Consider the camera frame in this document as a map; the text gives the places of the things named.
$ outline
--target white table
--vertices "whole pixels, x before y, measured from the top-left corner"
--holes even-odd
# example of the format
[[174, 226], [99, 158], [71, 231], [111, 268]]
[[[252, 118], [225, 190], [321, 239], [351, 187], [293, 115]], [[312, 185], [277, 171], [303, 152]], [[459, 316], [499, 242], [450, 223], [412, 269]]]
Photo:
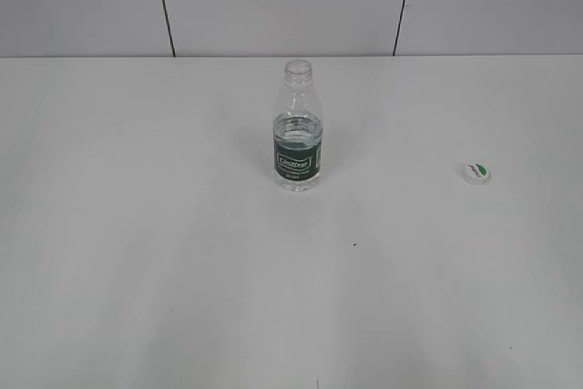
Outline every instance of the white table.
[[582, 387], [583, 56], [284, 62], [0, 61], [0, 387]]

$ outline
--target bottle cap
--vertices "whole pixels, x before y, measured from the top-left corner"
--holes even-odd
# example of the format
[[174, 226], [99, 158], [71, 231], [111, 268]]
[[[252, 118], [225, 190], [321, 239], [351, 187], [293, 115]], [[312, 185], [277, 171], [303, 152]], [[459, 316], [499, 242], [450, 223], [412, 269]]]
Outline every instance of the bottle cap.
[[483, 164], [465, 164], [464, 179], [470, 184], [486, 184], [490, 180], [490, 170]]

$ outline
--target clear plastic bottle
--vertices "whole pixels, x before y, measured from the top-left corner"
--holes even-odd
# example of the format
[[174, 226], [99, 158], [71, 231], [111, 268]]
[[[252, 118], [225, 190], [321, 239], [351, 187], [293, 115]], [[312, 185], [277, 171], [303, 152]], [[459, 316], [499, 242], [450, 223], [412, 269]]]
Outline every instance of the clear plastic bottle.
[[273, 114], [273, 178], [285, 189], [302, 191], [320, 177], [322, 105], [313, 87], [312, 65], [302, 59], [286, 64]]

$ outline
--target white wall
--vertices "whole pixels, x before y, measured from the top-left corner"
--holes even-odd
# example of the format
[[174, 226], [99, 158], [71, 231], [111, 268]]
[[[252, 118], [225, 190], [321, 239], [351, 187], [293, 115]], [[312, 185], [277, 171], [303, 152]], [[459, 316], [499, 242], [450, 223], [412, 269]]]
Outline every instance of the white wall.
[[0, 56], [170, 55], [160, 0], [0, 0]]
[[[179, 56], [388, 55], [404, 0], [166, 0]], [[406, 0], [397, 55], [583, 53], [583, 0]], [[161, 0], [0, 0], [0, 56], [171, 56]]]
[[583, 53], [583, 0], [407, 0], [397, 54]]
[[388, 55], [403, 0], [167, 0], [179, 55]]

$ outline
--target bottle label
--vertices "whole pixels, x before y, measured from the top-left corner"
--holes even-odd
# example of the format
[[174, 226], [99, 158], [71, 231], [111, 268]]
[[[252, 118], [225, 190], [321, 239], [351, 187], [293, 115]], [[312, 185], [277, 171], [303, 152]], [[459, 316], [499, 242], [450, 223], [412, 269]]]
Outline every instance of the bottle label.
[[275, 144], [275, 171], [291, 181], [305, 181], [320, 171], [322, 142], [309, 149], [287, 149]]

